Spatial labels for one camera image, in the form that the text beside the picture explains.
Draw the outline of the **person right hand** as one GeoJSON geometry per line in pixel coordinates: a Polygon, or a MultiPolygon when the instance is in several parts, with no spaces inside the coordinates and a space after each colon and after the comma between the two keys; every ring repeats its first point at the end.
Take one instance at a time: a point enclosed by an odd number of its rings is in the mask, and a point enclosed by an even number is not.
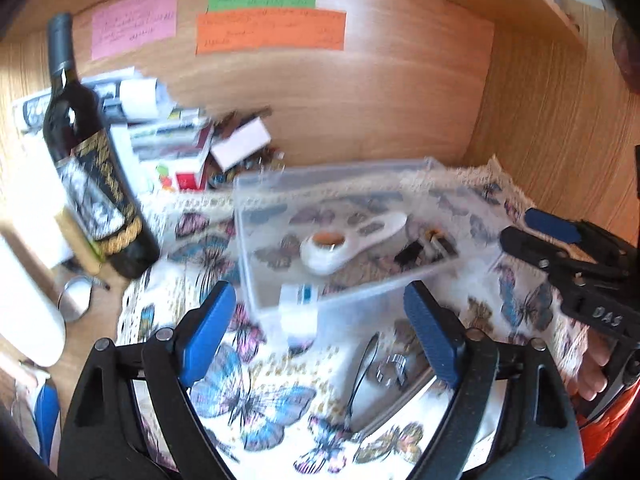
{"type": "Polygon", "coordinates": [[[608,385],[603,369],[612,356],[608,340],[595,330],[589,330],[587,349],[582,355],[577,375],[568,383],[568,393],[592,401],[608,385]]]}

